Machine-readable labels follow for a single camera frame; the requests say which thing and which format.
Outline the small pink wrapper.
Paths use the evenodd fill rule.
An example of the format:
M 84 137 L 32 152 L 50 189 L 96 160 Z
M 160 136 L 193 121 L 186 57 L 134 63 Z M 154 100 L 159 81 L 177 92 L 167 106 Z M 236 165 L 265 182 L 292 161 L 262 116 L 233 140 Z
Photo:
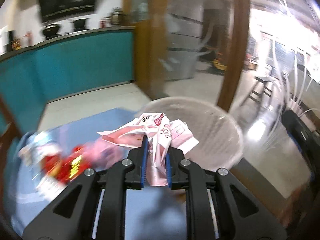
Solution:
M 96 170 L 105 170 L 123 159 L 124 150 L 120 146 L 98 138 L 84 146 L 83 156 Z

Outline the red snack wrapper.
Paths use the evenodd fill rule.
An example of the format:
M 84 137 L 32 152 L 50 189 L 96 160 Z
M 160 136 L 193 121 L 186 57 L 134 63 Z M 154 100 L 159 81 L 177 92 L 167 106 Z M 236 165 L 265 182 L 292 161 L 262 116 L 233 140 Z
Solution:
M 76 146 L 67 157 L 63 157 L 61 153 L 45 155 L 40 162 L 42 172 L 63 184 L 70 183 L 86 169 L 92 167 L 84 156 L 84 149 L 84 145 Z

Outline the clear blue plastic bag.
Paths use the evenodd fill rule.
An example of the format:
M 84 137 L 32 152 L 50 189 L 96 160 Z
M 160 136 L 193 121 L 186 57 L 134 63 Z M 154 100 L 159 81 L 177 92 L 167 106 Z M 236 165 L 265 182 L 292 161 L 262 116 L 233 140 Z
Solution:
M 62 148 L 46 131 L 32 134 L 25 145 L 18 152 L 27 167 L 44 169 L 46 163 L 52 159 L 60 159 Z

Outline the pink plastic trash basket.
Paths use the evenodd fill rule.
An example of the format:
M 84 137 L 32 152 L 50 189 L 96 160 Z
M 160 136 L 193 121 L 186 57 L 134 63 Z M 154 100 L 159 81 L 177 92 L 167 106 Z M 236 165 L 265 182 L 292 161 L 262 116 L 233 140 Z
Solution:
M 185 156 L 210 171 L 231 169 L 243 157 L 242 130 L 235 119 L 211 102 L 171 96 L 147 103 L 142 113 L 164 113 L 169 120 L 185 122 L 199 141 Z

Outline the teal lower kitchen cabinets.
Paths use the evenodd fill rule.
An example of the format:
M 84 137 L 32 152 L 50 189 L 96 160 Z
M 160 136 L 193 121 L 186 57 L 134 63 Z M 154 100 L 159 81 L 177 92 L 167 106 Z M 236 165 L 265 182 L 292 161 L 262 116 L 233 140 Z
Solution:
M 1 55 L 1 98 L 21 132 L 58 98 L 134 80 L 133 29 L 86 30 Z

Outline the wooden stool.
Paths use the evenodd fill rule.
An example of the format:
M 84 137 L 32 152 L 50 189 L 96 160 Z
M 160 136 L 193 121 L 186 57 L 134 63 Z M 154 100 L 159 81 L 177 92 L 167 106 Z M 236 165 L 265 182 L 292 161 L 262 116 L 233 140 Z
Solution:
M 244 106 L 248 100 L 251 100 L 261 108 L 264 98 L 267 98 L 265 107 L 268 108 L 271 105 L 275 80 L 271 76 L 256 76 L 255 84 L 241 102 L 240 107 Z

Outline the small red canister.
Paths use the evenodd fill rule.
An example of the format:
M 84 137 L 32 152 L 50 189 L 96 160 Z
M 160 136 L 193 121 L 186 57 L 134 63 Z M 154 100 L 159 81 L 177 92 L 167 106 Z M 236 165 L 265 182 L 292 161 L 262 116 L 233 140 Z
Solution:
M 106 22 L 105 20 L 100 21 L 100 28 L 105 28 L 106 27 Z

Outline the steel stock pot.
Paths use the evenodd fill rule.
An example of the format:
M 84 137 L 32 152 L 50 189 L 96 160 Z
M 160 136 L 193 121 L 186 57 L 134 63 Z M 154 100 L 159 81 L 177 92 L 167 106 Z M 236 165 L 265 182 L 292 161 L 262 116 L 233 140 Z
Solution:
M 122 25 L 124 22 L 124 13 L 121 8 L 115 7 L 108 16 L 110 25 Z

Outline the carved wooden chair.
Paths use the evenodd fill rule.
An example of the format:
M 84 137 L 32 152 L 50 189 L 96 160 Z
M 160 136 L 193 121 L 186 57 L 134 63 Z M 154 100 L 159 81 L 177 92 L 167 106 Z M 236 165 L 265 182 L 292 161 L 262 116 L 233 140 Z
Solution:
M 1 98 L 1 114 L 6 122 L 4 132 L 1 132 L 1 200 L 4 192 L 4 169 L 7 162 L 7 152 L 14 139 L 21 139 L 22 133 L 18 128 L 15 118 Z

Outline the black cooking pot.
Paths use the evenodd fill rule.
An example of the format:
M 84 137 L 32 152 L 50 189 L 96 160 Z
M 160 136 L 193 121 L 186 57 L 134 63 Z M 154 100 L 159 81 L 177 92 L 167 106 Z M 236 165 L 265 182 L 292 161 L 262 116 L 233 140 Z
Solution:
M 87 21 L 88 21 L 88 18 L 80 18 L 77 20 L 72 20 L 71 23 L 73 25 L 73 31 L 77 32 L 77 31 L 87 30 Z

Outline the silver refrigerator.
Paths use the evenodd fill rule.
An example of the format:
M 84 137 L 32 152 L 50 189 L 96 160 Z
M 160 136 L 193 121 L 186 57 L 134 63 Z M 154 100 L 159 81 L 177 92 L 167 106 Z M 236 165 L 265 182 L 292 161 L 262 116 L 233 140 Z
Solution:
M 202 44 L 204 0 L 168 0 L 166 80 L 192 79 Z

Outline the black wok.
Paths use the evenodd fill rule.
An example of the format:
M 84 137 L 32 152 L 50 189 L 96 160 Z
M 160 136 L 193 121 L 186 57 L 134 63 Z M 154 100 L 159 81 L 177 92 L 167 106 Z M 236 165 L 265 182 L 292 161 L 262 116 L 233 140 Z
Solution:
M 42 34 L 46 38 L 46 40 L 49 40 L 51 38 L 55 38 L 59 36 L 61 25 L 60 24 L 49 24 L 47 26 L 44 26 L 42 28 Z

